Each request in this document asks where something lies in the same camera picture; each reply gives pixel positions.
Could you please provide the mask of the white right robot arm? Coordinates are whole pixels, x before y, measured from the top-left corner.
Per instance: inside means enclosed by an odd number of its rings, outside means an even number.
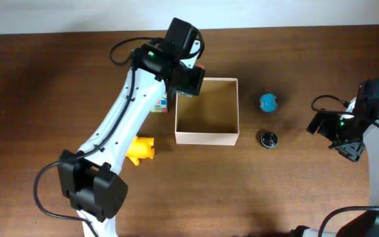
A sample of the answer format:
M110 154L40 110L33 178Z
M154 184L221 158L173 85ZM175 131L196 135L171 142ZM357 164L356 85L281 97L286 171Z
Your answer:
M360 95L344 101L346 111L319 109L308 132L318 132L331 141L331 148L356 162L363 151L368 154L370 200L367 206L348 206L328 214L319 229L298 226L290 236L379 236L379 96ZM341 213L358 211L360 215L337 232L327 232L330 219Z

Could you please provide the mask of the multicolour puzzle cube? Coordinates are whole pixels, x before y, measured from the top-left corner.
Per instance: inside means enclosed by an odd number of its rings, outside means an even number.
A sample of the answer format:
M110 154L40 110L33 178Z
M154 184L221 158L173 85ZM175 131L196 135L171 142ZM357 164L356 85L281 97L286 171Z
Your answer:
M167 113L168 112L168 99L163 96L151 110L152 113Z

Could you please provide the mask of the pink cardboard box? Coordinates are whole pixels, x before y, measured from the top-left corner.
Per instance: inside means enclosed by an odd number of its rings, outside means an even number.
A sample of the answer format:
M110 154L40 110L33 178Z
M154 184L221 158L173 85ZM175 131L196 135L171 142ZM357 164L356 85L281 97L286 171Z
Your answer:
M238 80L205 78L199 95L177 95L174 133L177 144L234 146L240 134Z

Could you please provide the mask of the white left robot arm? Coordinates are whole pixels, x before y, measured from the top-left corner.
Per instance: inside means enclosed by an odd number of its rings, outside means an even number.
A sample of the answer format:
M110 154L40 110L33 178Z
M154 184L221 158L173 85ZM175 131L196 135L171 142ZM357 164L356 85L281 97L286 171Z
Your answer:
M128 193L119 177L126 152L168 89L198 95L204 69L199 40L187 46L147 43L130 53L125 84L103 122L76 153L57 161L63 196L77 211L85 236L116 236L115 216Z

